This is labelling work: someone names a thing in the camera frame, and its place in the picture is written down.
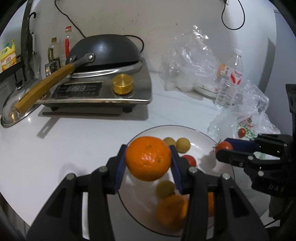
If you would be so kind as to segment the orange mandarin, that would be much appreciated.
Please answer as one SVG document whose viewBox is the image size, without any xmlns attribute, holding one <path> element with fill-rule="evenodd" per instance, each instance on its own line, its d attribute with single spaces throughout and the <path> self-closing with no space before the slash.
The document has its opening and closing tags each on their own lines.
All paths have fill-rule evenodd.
<svg viewBox="0 0 296 241">
<path fill-rule="evenodd" d="M 143 136 L 133 140 L 125 152 L 130 173 L 140 181 L 158 180 L 171 166 L 171 151 L 160 138 Z"/>
<path fill-rule="evenodd" d="M 178 231 L 185 227 L 189 201 L 181 195 L 161 200 L 156 208 L 156 219 L 166 229 Z"/>
<path fill-rule="evenodd" d="M 214 216 L 214 193 L 208 192 L 208 217 Z"/>
</svg>

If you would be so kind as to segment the orange mandarin front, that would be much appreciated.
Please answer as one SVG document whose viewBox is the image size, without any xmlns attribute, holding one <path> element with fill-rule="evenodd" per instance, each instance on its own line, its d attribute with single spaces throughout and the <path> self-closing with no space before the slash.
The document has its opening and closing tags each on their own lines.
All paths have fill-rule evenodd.
<svg viewBox="0 0 296 241">
<path fill-rule="evenodd" d="M 166 229 L 178 231 L 185 227 L 189 201 L 181 195 L 161 200 L 156 208 L 156 219 Z"/>
</svg>

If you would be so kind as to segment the yellow green longan fruit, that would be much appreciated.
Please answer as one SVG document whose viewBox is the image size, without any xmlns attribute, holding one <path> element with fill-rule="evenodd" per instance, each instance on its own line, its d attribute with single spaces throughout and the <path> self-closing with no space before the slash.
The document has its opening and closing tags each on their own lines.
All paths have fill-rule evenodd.
<svg viewBox="0 0 296 241">
<path fill-rule="evenodd" d="M 179 153 L 186 153 L 191 147 L 191 143 L 187 138 L 179 138 L 176 141 L 176 150 Z"/>
</svg>

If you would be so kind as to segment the yellow green longan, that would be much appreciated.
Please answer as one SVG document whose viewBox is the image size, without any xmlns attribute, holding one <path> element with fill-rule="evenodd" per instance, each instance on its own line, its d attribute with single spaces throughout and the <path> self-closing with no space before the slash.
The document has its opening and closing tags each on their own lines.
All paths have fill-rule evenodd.
<svg viewBox="0 0 296 241">
<path fill-rule="evenodd" d="M 163 139 L 167 146 L 174 146 L 176 147 L 176 141 L 172 137 L 166 137 Z"/>
<path fill-rule="evenodd" d="M 161 181 L 156 187 L 156 194 L 161 199 L 174 195 L 174 193 L 175 185 L 169 180 Z"/>
</svg>

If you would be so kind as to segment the printed clear plastic bag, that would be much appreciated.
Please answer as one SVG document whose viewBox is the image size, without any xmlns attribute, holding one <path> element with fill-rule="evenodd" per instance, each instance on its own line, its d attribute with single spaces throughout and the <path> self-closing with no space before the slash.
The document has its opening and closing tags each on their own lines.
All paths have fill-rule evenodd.
<svg viewBox="0 0 296 241">
<path fill-rule="evenodd" d="M 243 140 L 255 138 L 260 133 L 280 134 L 280 130 L 269 120 L 265 111 L 239 104 L 221 111 L 207 128 L 207 135 L 215 141 L 226 138 L 239 139 L 239 130 L 244 128 Z"/>
</svg>

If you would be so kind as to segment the white round plate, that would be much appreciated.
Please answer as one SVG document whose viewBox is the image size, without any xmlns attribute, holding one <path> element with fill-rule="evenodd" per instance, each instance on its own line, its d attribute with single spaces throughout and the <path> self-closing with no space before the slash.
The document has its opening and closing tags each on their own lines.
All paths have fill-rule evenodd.
<svg viewBox="0 0 296 241">
<path fill-rule="evenodd" d="M 195 158 L 200 171 L 215 177 L 219 177 L 222 173 L 228 173 L 231 178 L 235 177 L 231 165 L 219 162 L 215 158 L 213 152 L 215 141 L 202 132 L 185 126 L 164 125 L 149 128 L 135 137 L 142 136 L 151 136 L 162 140 L 167 137 L 174 140 L 186 138 L 191 144 L 187 153 Z M 189 197 L 187 178 L 183 178 L 181 172 L 173 168 L 168 169 L 162 178 L 152 182 L 140 181 L 130 173 L 129 169 L 126 169 L 118 195 L 128 214 L 142 227 L 164 237 L 180 237 L 182 230 L 172 232 L 156 219 L 156 209 L 161 201 L 156 194 L 156 187 L 166 180 L 174 183 L 177 195 L 183 194 L 185 197 Z"/>
</svg>

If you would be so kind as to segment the white dish under bag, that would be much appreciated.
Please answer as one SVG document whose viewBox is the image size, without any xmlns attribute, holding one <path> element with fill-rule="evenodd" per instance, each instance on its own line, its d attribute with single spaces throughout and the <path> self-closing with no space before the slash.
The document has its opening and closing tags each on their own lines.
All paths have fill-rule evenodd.
<svg viewBox="0 0 296 241">
<path fill-rule="evenodd" d="M 202 87 L 199 87 L 199 86 L 196 86 L 194 87 L 194 90 L 198 93 L 200 93 L 201 95 L 205 96 L 205 97 L 208 97 L 208 98 L 213 98 L 215 99 L 216 96 L 217 96 L 217 93 L 215 92 L 212 92 L 210 90 L 207 90 L 207 89 L 204 89 Z"/>
</svg>

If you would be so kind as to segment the crumpled clear plastic bag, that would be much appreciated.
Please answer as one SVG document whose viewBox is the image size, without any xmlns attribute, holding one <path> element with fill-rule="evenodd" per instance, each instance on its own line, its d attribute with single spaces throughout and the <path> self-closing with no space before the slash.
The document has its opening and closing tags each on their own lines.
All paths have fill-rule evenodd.
<svg viewBox="0 0 296 241">
<path fill-rule="evenodd" d="M 161 58 L 159 76 L 165 90 L 217 92 L 219 61 L 207 46 L 208 39 L 196 25 L 174 37 Z"/>
</svg>

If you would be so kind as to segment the steel pot lid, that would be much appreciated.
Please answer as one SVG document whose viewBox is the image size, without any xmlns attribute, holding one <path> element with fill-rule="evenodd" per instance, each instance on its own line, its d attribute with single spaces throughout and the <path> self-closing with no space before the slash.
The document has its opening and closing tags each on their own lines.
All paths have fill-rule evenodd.
<svg viewBox="0 0 296 241">
<path fill-rule="evenodd" d="M 18 84 L 15 90 L 8 95 L 4 101 L 1 114 L 1 126 L 3 128 L 14 126 L 40 106 L 36 101 L 25 107 L 21 107 L 20 104 L 23 103 L 23 97 L 41 81 L 42 78 L 24 81 L 22 84 Z"/>
</svg>

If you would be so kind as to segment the steel induction cooker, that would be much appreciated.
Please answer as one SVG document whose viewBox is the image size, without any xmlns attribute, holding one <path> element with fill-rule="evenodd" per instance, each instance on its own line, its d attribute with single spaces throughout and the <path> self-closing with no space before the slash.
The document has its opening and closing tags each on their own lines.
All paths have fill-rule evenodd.
<svg viewBox="0 0 296 241">
<path fill-rule="evenodd" d="M 130 76 L 132 90 L 119 94 L 113 90 L 113 78 Z M 50 108 L 116 107 L 132 109 L 152 100 L 152 80 L 146 60 L 133 65 L 98 71 L 74 73 L 52 87 L 37 101 Z"/>
</svg>

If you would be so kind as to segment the black metal shelf rack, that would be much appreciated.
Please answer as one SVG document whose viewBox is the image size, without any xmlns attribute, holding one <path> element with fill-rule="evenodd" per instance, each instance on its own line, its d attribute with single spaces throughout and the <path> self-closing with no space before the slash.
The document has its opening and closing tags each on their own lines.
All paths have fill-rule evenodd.
<svg viewBox="0 0 296 241">
<path fill-rule="evenodd" d="M 4 93 L 6 88 L 8 88 L 9 85 L 8 85 L 8 82 L 6 79 L 9 78 L 10 76 L 13 75 L 15 77 L 16 87 L 21 86 L 22 83 L 27 81 L 27 78 L 25 76 L 25 64 L 23 62 L 22 55 L 18 55 L 16 58 L 17 58 L 18 62 L 15 65 L 9 67 L 7 70 L 5 70 L 1 73 L 1 94 Z M 23 80 L 17 80 L 16 73 L 20 69 L 22 70 Z"/>
</svg>

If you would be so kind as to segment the dark vertical pipe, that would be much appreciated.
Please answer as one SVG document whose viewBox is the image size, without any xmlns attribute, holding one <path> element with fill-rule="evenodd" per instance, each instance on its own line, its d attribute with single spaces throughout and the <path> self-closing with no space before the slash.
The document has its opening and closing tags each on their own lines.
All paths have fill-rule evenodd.
<svg viewBox="0 0 296 241">
<path fill-rule="evenodd" d="M 28 0 L 23 14 L 22 28 L 21 28 L 21 55 L 23 61 L 23 76 L 25 81 L 32 81 L 34 79 L 33 71 L 30 66 L 30 60 L 33 55 L 33 37 L 30 33 L 30 18 L 36 18 L 36 12 L 31 13 L 33 0 Z"/>
</svg>

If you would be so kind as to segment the oil bottle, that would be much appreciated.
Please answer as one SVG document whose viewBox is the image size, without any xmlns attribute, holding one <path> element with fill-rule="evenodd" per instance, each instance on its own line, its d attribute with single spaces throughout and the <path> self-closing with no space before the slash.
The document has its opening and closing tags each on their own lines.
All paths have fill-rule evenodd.
<svg viewBox="0 0 296 241">
<path fill-rule="evenodd" d="M 57 38 L 53 37 L 51 39 L 51 44 L 48 47 L 48 60 L 49 63 L 55 63 L 58 68 L 61 67 L 60 63 L 61 48 L 60 44 L 57 42 Z"/>
</svg>

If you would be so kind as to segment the yellow detergent bottle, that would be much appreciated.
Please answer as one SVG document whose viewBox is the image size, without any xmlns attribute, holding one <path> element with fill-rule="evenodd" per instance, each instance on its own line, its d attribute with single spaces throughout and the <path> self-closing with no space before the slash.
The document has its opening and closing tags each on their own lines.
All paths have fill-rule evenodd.
<svg viewBox="0 0 296 241">
<path fill-rule="evenodd" d="M 15 40 L 12 39 L 11 45 L 6 44 L 1 51 L 1 70 L 5 71 L 17 62 Z"/>
</svg>

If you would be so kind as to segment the red label sauce bottle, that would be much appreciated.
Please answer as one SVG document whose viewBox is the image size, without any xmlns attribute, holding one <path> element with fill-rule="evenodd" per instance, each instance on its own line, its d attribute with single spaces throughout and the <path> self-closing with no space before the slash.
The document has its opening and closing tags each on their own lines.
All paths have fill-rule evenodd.
<svg viewBox="0 0 296 241">
<path fill-rule="evenodd" d="M 77 43 L 77 36 L 74 32 L 72 32 L 72 27 L 68 26 L 65 28 L 65 34 L 60 40 L 61 45 L 61 65 L 64 66 L 66 63 L 66 59 L 68 58 L 71 49 Z"/>
</svg>

